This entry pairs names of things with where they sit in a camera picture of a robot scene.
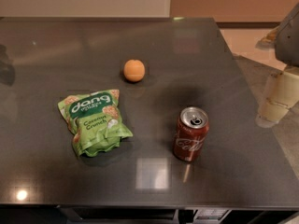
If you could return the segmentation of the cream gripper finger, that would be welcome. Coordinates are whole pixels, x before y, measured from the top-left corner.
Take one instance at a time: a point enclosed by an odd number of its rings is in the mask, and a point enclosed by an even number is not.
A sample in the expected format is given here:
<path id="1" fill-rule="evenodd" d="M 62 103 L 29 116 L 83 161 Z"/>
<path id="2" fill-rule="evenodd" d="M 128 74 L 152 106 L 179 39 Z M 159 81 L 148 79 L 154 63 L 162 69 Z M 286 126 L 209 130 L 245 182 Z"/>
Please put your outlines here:
<path id="1" fill-rule="evenodd" d="M 262 128 L 277 125 L 299 102 L 299 68 L 287 66 L 269 75 L 259 104 L 256 123 Z"/>
<path id="2" fill-rule="evenodd" d="M 272 49 L 275 46 L 277 35 L 278 28 L 275 27 L 257 42 L 256 47 L 258 49 Z"/>

